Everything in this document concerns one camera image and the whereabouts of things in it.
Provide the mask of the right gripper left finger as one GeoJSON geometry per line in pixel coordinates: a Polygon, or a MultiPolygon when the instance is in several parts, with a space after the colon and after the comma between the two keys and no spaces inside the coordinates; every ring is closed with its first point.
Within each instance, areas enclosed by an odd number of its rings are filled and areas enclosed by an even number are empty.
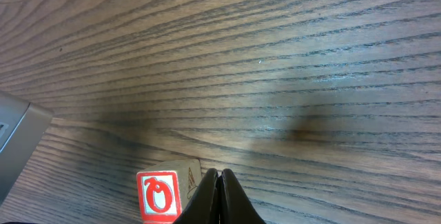
{"type": "Polygon", "coordinates": [[[174,224],[219,224],[218,172],[208,169],[190,202],[174,224]]]}

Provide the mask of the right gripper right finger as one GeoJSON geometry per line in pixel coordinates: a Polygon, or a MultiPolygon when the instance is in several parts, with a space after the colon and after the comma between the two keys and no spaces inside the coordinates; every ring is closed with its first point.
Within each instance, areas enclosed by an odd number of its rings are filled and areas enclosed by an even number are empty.
{"type": "Polygon", "coordinates": [[[265,224],[231,169],[224,169],[219,180],[221,224],[265,224]]]}

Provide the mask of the white block blue D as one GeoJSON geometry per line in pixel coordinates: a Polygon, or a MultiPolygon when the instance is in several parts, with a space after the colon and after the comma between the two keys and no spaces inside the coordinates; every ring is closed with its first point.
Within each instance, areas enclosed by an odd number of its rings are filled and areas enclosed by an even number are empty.
{"type": "Polygon", "coordinates": [[[137,173],[141,219],[173,223],[186,208],[202,180],[198,159],[164,161],[137,173]]]}

